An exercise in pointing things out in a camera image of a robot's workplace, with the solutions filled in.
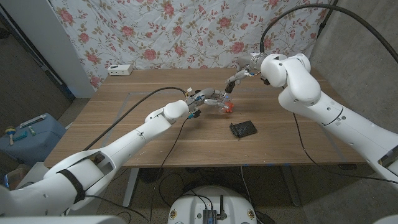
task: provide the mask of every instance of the white wall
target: white wall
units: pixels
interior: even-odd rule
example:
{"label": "white wall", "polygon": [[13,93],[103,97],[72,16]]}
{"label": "white wall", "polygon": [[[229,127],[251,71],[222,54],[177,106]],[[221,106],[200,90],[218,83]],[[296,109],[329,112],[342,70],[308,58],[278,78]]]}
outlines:
{"label": "white wall", "polygon": [[[398,1],[339,0],[398,50]],[[310,58],[349,107],[398,133],[398,64],[360,23],[333,12]]]}
{"label": "white wall", "polygon": [[77,98],[91,98],[94,88],[47,0],[0,0]]}

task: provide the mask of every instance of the red object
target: red object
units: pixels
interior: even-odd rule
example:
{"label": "red object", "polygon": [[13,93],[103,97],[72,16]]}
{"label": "red object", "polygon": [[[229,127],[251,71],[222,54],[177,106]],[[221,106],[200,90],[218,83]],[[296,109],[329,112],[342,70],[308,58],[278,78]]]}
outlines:
{"label": "red object", "polygon": [[225,105],[228,106],[228,109],[225,109],[224,113],[232,113],[232,108],[234,107],[234,104],[231,102],[226,102]]}

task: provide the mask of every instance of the black strap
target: black strap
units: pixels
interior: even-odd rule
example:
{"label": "black strap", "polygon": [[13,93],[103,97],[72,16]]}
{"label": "black strap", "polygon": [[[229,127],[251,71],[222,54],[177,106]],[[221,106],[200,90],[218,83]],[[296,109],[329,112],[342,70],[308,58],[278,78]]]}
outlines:
{"label": "black strap", "polygon": [[69,170],[64,169],[64,170],[58,171],[57,173],[64,175],[75,187],[75,189],[77,191],[77,195],[75,197],[74,203],[77,203],[86,197],[86,192],[83,190],[82,184],[75,177],[75,175],[73,175]]}

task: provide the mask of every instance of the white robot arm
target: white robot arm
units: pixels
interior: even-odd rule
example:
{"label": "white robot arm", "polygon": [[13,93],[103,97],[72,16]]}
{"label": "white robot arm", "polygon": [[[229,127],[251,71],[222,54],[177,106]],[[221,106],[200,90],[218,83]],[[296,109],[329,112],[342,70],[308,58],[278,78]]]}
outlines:
{"label": "white robot arm", "polygon": [[153,111],[143,125],[106,147],[67,157],[37,183],[12,191],[0,187],[0,216],[60,215],[68,208],[84,207],[93,200],[86,195],[101,193],[125,162],[148,142],[165,133],[177,119],[196,118],[199,116],[197,106],[202,104],[228,109],[224,104],[227,100],[228,95],[223,91],[204,89],[187,96],[186,101],[169,103]]}
{"label": "white robot arm", "polygon": [[287,84],[278,97],[283,108],[316,121],[355,149],[377,173],[398,181],[398,134],[375,125],[322,92],[310,74],[306,56],[252,54],[238,62],[242,67],[260,70],[265,84]]}

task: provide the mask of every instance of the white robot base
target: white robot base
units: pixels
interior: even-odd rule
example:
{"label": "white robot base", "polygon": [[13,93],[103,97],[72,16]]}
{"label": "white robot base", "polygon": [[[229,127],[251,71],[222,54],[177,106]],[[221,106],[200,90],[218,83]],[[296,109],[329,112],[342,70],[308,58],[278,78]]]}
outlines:
{"label": "white robot base", "polygon": [[257,220],[253,206],[242,195],[226,187],[211,185],[195,188],[178,198],[170,209],[167,223],[257,224]]}

